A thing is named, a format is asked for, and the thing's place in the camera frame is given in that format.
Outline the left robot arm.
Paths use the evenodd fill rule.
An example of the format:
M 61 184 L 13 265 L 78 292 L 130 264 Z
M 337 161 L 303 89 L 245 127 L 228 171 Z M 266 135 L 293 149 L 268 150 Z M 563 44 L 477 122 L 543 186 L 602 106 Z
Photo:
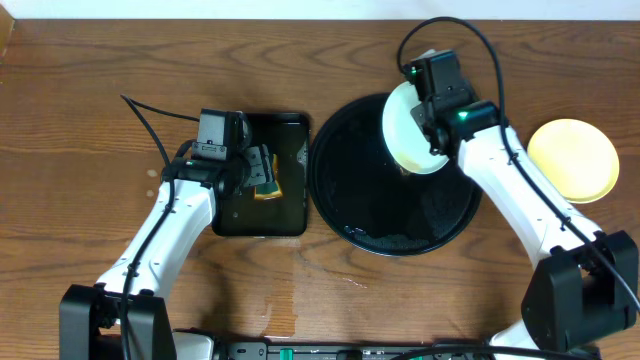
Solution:
M 176 158 L 149 216 L 93 286 L 72 285 L 59 305 L 62 359 L 216 359 L 213 336 L 171 327 L 167 299 L 200 233 L 214 222 L 226 191 L 274 181 L 266 145 L 231 162 Z

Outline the yellow plate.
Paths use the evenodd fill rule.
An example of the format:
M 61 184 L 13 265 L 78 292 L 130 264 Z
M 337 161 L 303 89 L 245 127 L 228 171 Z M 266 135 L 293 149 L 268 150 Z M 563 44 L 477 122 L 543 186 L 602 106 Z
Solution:
M 577 119 L 557 119 L 532 135 L 532 162 L 567 201 L 586 204 L 607 195 L 620 173 L 618 153 L 597 127 Z

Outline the stained light blue plate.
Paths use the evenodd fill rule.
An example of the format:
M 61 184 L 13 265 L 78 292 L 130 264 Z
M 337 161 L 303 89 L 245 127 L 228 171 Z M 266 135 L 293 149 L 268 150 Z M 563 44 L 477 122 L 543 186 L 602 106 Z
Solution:
M 411 111 L 420 105 L 416 87 L 409 81 L 398 85 L 388 96 L 382 112 L 384 143 L 394 162 L 404 171 L 428 175 L 449 161 L 444 155 L 432 155 Z

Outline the orange green sponge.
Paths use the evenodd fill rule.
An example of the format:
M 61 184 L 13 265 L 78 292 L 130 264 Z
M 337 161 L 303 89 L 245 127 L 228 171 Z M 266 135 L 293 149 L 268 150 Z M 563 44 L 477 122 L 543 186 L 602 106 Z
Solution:
M 274 175 L 274 180 L 270 183 L 258 185 L 254 188 L 254 199 L 258 201 L 267 201 L 283 196 L 283 192 L 278 180 L 279 161 L 276 154 L 271 156 L 271 165 Z

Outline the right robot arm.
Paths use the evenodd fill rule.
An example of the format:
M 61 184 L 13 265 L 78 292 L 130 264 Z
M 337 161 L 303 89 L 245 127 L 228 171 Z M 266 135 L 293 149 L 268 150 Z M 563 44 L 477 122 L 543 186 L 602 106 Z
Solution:
M 566 353 L 635 325 L 635 242 L 624 231 L 604 233 L 565 200 L 492 102 L 412 98 L 402 114 L 411 158 L 454 162 L 489 196 L 534 268 L 521 320 L 491 345 Z

